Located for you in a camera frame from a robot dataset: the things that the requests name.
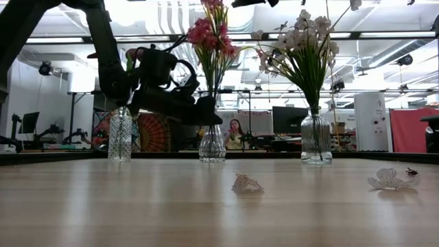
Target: ceiling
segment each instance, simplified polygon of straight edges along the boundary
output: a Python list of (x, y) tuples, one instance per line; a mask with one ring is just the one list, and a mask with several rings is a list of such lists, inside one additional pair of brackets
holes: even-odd
[[(300, 10), (305, 8), (312, 18), (327, 15), (324, 0), (307, 0), (305, 7), (300, 6), (301, 0), (284, 0), (275, 8), (268, 4), (252, 5), (244, 8), (231, 9), (229, 12), (230, 32), (249, 33), (257, 30), (274, 32), (273, 29), (288, 21), (294, 24)], [(328, 0), (329, 16), (334, 22), (349, 6), (349, 0)], [(181, 34), (187, 30), (198, 17), (203, 16), (199, 1), (193, 0), (148, 0), (127, 2), (125, 0), (106, 0), (106, 7), (113, 19), (111, 27), (115, 36), (149, 35), (149, 34)], [(363, 0), (358, 11), (348, 11), (337, 24), (337, 32), (356, 31), (429, 31), (431, 24), (439, 13), (439, 0), (416, 0), (414, 5), (407, 5), (405, 0)], [(71, 9), (65, 5), (46, 12), (32, 37), (81, 37), (89, 36), (85, 15), (81, 11)], [(336, 66), (333, 69), (335, 80), (343, 79), (346, 89), (398, 89), (407, 83), (409, 89), (437, 88), (438, 79), (438, 44), (436, 40), (428, 40), (426, 45), (416, 47), (401, 53), (402, 56), (410, 52), (414, 58), (410, 66), (393, 65), (394, 61), (380, 64), (376, 69), (366, 69), (366, 76), (361, 68), (370, 65), (370, 59), (376, 56), (395, 53), (412, 40), (343, 40), (337, 42), (340, 47)], [(253, 45), (254, 43), (237, 43), (238, 45)], [(157, 44), (163, 49), (170, 44)], [(119, 44), (123, 50), (147, 46), (145, 44)], [(26, 45), (24, 50), (26, 59), (33, 61), (36, 54), (74, 54), (83, 60), (85, 66), (96, 69), (97, 61), (87, 59), (93, 53), (94, 47), (90, 44), (76, 45)], [(183, 44), (174, 54), (179, 58), (197, 64), (195, 54), (189, 44)], [(224, 85), (234, 89), (253, 89), (257, 78), (261, 79), (264, 90), (292, 90), (295, 86), (285, 78), (272, 78), (258, 71), (259, 61), (253, 49), (247, 49), (241, 54), (241, 64), (238, 71), (228, 72), (227, 82)], [(174, 75), (183, 76), (187, 71), (177, 68)], [(331, 72), (324, 88), (330, 89)], [(410, 95), (413, 100), (426, 97), (428, 93)]]

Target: wooden table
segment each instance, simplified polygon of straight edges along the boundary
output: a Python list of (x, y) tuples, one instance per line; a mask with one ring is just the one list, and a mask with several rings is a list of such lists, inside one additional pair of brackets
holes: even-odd
[[(417, 190), (374, 190), (381, 167)], [(235, 173), (265, 192), (236, 195)], [(439, 166), (343, 159), (0, 167), (0, 246), (439, 246)]]

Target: person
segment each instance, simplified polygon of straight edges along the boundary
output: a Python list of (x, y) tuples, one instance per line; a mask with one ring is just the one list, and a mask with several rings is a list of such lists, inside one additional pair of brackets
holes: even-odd
[(241, 124), (238, 119), (232, 119), (230, 121), (230, 130), (226, 137), (226, 149), (239, 150), (242, 149), (243, 144), (240, 137), (244, 136), (244, 132), (241, 129)]

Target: red curtain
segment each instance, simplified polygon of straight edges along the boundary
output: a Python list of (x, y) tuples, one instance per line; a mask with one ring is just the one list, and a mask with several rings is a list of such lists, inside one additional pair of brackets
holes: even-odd
[(418, 110), (392, 110), (390, 113), (395, 152), (426, 153), (425, 128), (428, 122), (421, 117), (437, 115), (438, 110), (423, 108)]

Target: textured glass vase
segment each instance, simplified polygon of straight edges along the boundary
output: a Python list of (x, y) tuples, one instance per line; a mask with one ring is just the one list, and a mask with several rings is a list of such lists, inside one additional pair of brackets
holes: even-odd
[(308, 116), (302, 121), (301, 132), (302, 163), (332, 164), (330, 125), (320, 114), (320, 107), (308, 108)]
[(110, 161), (131, 160), (132, 118), (126, 107), (112, 113), (110, 121), (110, 141), (108, 159)]
[(200, 161), (206, 163), (226, 160), (226, 148), (219, 125), (204, 127), (204, 136), (198, 154)]

